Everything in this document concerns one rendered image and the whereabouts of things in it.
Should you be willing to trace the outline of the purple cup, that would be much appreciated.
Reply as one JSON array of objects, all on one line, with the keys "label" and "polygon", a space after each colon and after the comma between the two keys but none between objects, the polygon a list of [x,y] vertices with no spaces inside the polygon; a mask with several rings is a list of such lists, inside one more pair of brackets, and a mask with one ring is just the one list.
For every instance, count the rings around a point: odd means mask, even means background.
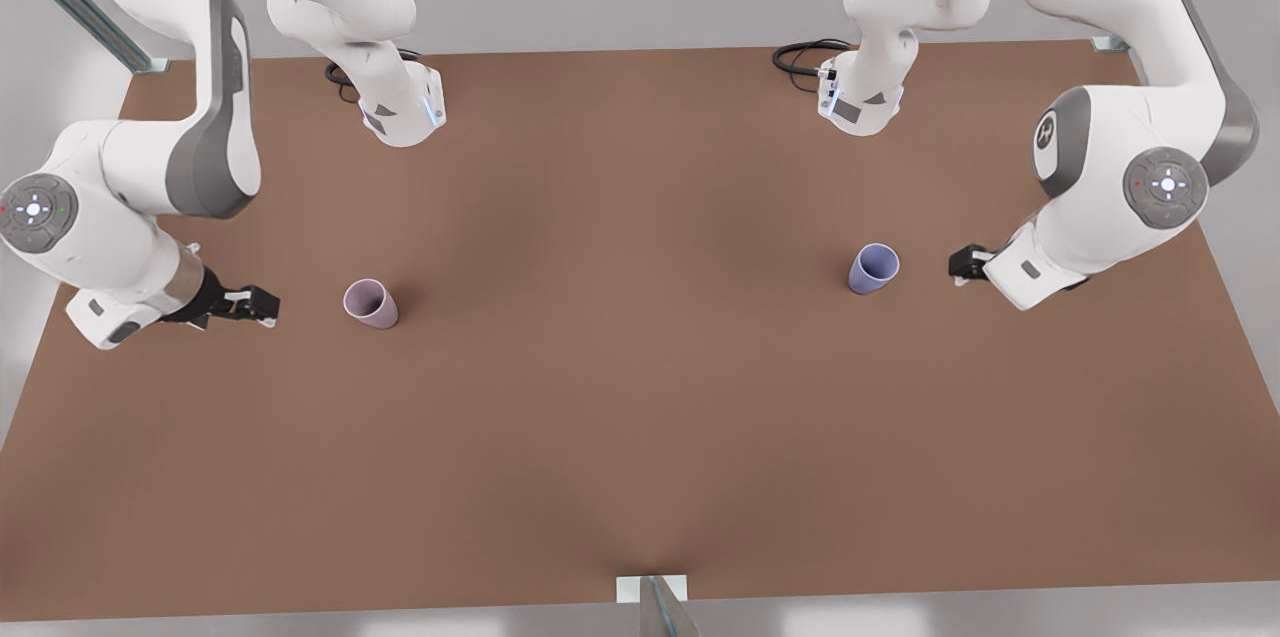
[{"label": "purple cup", "polygon": [[858,251],[850,272],[847,287],[859,295],[868,295],[886,287],[900,271],[900,258],[895,249],[882,242],[870,242]]}]

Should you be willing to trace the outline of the pink cup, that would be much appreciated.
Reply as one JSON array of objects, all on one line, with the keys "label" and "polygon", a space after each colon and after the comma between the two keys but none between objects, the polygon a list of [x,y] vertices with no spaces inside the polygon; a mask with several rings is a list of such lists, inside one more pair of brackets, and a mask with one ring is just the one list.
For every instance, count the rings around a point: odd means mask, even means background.
[{"label": "pink cup", "polygon": [[343,308],[352,318],[375,330],[389,330],[399,321],[393,295],[378,280],[353,281],[344,292]]}]

